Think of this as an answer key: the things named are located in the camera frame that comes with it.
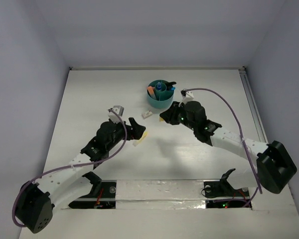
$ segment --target gray wall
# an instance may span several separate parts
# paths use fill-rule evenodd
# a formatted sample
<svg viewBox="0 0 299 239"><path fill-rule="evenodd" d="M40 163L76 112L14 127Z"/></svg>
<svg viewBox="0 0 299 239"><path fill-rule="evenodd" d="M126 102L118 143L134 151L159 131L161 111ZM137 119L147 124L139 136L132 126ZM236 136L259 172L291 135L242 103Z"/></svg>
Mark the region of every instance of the gray wall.
<svg viewBox="0 0 299 239"><path fill-rule="evenodd" d="M0 0L0 239L19 228L11 207L42 172L68 66L31 0Z"/></svg>
<svg viewBox="0 0 299 239"><path fill-rule="evenodd" d="M299 211L299 0L283 5L247 70L268 139L298 166L290 187Z"/></svg>
<svg viewBox="0 0 299 239"><path fill-rule="evenodd" d="M284 0L37 0L71 66L242 66Z"/></svg>

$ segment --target black bracket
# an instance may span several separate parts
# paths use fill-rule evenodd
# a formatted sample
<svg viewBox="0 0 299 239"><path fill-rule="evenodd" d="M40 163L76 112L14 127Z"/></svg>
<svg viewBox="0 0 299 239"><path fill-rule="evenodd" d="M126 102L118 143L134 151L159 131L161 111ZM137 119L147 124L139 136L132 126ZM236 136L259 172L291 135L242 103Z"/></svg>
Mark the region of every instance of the black bracket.
<svg viewBox="0 0 299 239"><path fill-rule="evenodd" d="M297 172L286 148L282 143L274 141L258 157L257 170L261 185L269 192L280 193Z"/></svg>
<svg viewBox="0 0 299 239"><path fill-rule="evenodd" d="M69 204L72 209L114 209L116 206L116 181L100 182L99 188L91 190L80 200Z"/></svg>
<svg viewBox="0 0 299 239"><path fill-rule="evenodd" d="M217 198L217 197L233 197L234 195L238 196L242 189L234 189L228 182L227 179L229 175L235 171L235 168L228 170L224 173L219 181L206 181L204 182L204 188L201 191L205 192L206 198ZM246 197L249 197L249 192L244 192Z"/></svg>
<svg viewBox="0 0 299 239"><path fill-rule="evenodd" d="M54 204L49 193L43 193L37 184L31 183L17 202L15 215L32 233L38 233L51 221Z"/></svg>

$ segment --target teal cup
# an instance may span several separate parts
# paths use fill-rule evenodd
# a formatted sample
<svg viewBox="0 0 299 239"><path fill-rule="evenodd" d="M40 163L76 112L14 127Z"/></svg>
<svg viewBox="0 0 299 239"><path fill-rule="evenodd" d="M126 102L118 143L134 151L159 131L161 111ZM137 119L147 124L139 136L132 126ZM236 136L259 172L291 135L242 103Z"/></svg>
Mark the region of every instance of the teal cup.
<svg viewBox="0 0 299 239"><path fill-rule="evenodd" d="M155 87L154 94L156 96L156 100L153 99L147 91L148 102L156 109L166 109L170 107L173 102L174 91L166 90L166 83L168 83L168 81L156 80L149 84L149 86Z"/></svg>

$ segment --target black clamp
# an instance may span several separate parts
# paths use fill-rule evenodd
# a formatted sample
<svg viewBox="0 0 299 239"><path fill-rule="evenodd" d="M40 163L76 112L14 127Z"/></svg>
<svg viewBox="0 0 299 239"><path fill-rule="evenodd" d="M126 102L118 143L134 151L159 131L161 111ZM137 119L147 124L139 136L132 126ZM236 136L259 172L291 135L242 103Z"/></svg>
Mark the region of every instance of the black clamp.
<svg viewBox="0 0 299 239"><path fill-rule="evenodd" d="M165 83L165 85L166 85L166 89L168 91L170 91L174 87L174 85L176 85L176 82L175 81L168 82L168 83Z"/></svg>
<svg viewBox="0 0 299 239"><path fill-rule="evenodd" d="M169 109L159 116L168 124L182 124L194 131L195 137L202 143L212 146L210 137L222 125L207 119L205 108L197 101L187 104L174 101Z"/></svg>
<svg viewBox="0 0 299 239"><path fill-rule="evenodd" d="M234 195L238 195L242 189L236 190L227 182L229 175L235 170L235 168L228 170L221 176L219 181L204 182L204 188L201 194L206 198L234 197ZM244 192L244 195L249 197L249 192Z"/></svg>
<svg viewBox="0 0 299 239"><path fill-rule="evenodd" d="M136 123L134 118L129 118L130 124L126 125L127 140L140 139L146 130L145 126ZM111 120L103 122L90 142L81 149L81 153L88 155L92 162L107 158L109 151L125 138L124 127L121 123L114 123Z"/></svg>

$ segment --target orange object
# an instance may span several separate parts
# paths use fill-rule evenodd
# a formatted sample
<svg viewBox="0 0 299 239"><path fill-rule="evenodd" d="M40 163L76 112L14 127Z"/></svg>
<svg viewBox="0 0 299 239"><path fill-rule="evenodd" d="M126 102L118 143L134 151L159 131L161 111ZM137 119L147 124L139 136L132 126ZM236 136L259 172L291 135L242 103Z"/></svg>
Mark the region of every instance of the orange object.
<svg viewBox="0 0 299 239"><path fill-rule="evenodd" d="M100 195L98 196L98 198L97 198L97 200L96 200L96 203L95 203L94 207L100 204L99 200L100 200L100 198L101 198L101 196L102 196L102 194L103 194L103 191L104 191L104 188L101 189L101 191L100 191Z"/></svg>
<svg viewBox="0 0 299 239"><path fill-rule="evenodd" d="M149 95L154 99L156 100L156 96L154 94L154 90L153 90L153 87L152 86L148 86L148 92L149 92Z"/></svg>

